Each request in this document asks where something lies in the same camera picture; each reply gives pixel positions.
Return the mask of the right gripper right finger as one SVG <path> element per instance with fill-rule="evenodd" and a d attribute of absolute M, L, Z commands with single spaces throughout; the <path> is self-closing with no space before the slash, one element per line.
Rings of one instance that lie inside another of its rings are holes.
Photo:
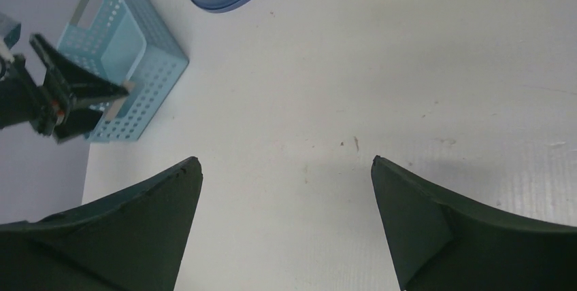
<path fill-rule="evenodd" d="M 575 290 L 576 228 L 503 211 L 381 156 L 371 168 L 402 290 Z"/>

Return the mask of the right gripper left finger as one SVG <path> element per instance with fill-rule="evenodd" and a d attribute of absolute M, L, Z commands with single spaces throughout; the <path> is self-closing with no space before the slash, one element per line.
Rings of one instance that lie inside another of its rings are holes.
<path fill-rule="evenodd" d="M 195 157 L 37 222 L 1 225 L 2 290 L 173 290 L 199 201 Z"/>

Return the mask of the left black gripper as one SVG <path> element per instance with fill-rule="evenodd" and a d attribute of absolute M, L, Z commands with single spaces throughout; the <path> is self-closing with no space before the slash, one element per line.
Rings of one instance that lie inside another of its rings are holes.
<path fill-rule="evenodd" d="M 128 97 L 124 86 L 75 64 L 42 34 L 31 34 L 29 43 L 46 68 L 44 83 L 35 84 L 23 55 L 1 61 L 5 69 L 1 79 L 2 129 L 28 122 L 35 132 L 53 134 L 57 143 L 63 143 L 95 129 L 103 112 L 87 107 Z M 77 109 L 64 123 L 63 108 Z"/>

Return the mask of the light blue plastic basket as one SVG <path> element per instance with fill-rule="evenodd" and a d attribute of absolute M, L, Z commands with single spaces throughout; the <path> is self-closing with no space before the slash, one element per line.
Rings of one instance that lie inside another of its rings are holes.
<path fill-rule="evenodd" d="M 150 0 L 79 0 L 57 44 L 69 60 L 130 94 L 102 112 L 93 143 L 136 141 L 189 63 Z"/>

